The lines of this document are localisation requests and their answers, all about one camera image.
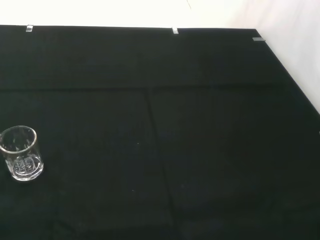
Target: metal clip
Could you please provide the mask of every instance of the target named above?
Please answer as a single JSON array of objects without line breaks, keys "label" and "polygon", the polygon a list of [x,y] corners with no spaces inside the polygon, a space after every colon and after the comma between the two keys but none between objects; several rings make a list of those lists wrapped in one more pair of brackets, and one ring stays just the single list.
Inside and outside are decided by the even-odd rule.
[{"label": "metal clip", "polygon": [[172,27],[173,34],[179,34],[178,28]]},{"label": "metal clip", "polygon": [[26,26],[26,30],[25,30],[25,31],[26,31],[27,33],[31,33],[33,28],[34,28],[33,25],[28,24],[28,25]]},{"label": "metal clip", "polygon": [[257,41],[266,41],[266,40],[264,40],[262,37],[253,37],[252,39],[253,39],[253,41],[255,41],[255,42],[257,42]]}]

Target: black fabric surface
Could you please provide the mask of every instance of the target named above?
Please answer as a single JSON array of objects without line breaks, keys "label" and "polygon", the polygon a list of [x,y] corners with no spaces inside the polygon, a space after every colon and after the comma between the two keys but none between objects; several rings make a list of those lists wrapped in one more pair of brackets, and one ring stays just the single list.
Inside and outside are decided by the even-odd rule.
[{"label": "black fabric surface", "polygon": [[320,118],[253,29],[0,26],[2,240],[319,238]]}]

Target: white wall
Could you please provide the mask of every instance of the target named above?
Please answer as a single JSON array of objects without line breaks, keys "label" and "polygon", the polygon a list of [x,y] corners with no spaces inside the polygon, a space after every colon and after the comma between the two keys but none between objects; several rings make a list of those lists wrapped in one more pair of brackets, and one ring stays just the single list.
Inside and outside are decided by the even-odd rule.
[{"label": "white wall", "polygon": [[11,0],[0,25],[255,28],[320,112],[320,0]]}]

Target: clear drinking glass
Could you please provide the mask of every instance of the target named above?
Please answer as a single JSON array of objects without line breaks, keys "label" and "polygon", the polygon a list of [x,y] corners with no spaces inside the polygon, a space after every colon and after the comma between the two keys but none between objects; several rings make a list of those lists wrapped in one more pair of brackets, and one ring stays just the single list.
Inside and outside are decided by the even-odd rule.
[{"label": "clear drinking glass", "polygon": [[35,179],[44,169],[36,131],[28,126],[13,126],[0,133],[0,150],[18,181]]}]

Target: table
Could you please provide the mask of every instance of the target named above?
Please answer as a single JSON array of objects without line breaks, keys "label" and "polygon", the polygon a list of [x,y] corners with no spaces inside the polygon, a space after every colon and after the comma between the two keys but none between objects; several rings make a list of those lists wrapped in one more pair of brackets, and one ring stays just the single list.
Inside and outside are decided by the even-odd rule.
[{"label": "table", "polygon": [[320,117],[254,29],[0,26],[2,240],[315,239]]}]

